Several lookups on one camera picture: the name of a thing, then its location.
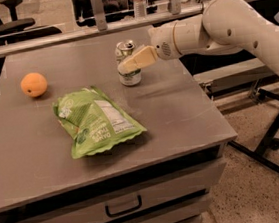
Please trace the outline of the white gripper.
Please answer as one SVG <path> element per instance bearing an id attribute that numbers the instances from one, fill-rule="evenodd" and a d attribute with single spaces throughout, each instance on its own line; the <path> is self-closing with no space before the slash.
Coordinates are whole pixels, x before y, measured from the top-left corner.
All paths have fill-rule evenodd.
<path id="1" fill-rule="evenodd" d="M 149 29 L 151 46 L 140 46 L 131 55 L 121 61 L 117 67 L 119 73 L 129 74 L 130 72 L 135 72 L 137 69 L 146 68 L 155 64 L 158 57 L 162 60 L 177 58 L 173 31 L 173 28 L 167 24 Z"/>

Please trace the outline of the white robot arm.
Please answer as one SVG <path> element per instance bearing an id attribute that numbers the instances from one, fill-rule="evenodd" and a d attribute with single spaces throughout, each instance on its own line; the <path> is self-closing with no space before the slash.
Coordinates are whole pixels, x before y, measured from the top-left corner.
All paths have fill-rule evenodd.
<path id="1" fill-rule="evenodd" d="M 211 0 L 202 14 L 148 32 L 151 44 L 138 47 L 121 61 L 119 72 L 129 74 L 158 59 L 234 54 L 244 49 L 279 76 L 279 25 L 266 20 L 244 0 Z"/>

